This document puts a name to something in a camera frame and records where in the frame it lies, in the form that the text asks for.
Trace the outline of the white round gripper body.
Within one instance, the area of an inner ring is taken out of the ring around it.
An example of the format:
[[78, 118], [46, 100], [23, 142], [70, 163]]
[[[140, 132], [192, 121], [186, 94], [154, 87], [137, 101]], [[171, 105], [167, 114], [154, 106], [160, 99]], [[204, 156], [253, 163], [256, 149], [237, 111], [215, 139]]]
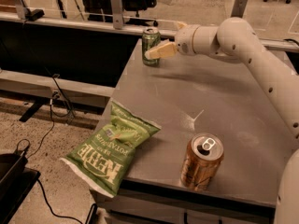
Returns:
[[178, 52], [183, 55], [195, 55], [196, 52], [193, 47], [193, 39], [199, 25], [186, 25], [178, 30], [175, 35], [175, 43]]

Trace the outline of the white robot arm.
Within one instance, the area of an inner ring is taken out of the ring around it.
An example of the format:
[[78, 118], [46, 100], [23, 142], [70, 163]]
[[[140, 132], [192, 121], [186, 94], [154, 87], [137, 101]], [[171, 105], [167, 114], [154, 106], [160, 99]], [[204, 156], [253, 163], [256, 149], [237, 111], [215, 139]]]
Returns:
[[[164, 41], [145, 52], [148, 59], [204, 54], [210, 58], [233, 57], [242, 62], [264, 91], [294, 136], [299, 131], [299, 76], [269, 51], [249, 23], [232, 17], [219, 26], [183, 25], [173, 42]], [[299, 150], [284, 169], [274, 224], [299, 224]]]

